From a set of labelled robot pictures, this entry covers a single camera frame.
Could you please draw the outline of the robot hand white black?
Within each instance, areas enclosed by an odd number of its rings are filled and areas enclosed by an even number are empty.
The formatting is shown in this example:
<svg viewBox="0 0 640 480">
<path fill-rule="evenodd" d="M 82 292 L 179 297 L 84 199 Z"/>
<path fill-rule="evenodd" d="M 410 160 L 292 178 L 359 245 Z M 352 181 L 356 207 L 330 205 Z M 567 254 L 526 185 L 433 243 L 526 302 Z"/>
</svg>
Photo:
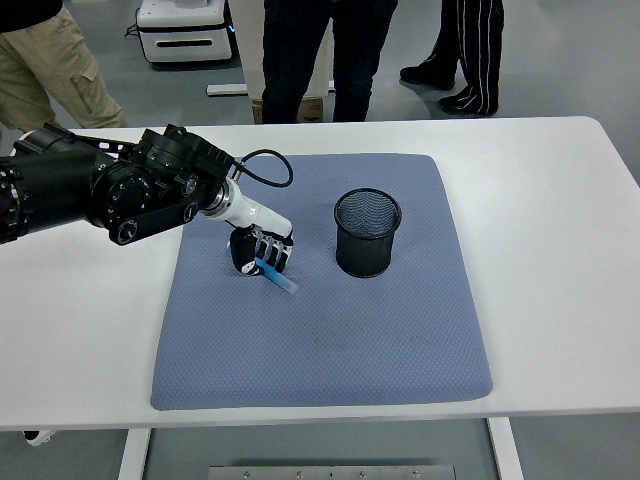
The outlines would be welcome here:
<svg viewBox="0 0 640 480">
<path fill-rule="evenodd" d="M 230 206 L 225 221 L 233 226 L 229 237 L 232 262 L 244 275 L 258 276 L 264 268 L 261 260 L 282 273 L 293 250 L 291 222 L 282 215 L 241 193 L 230 182 Z"/>
</svg>

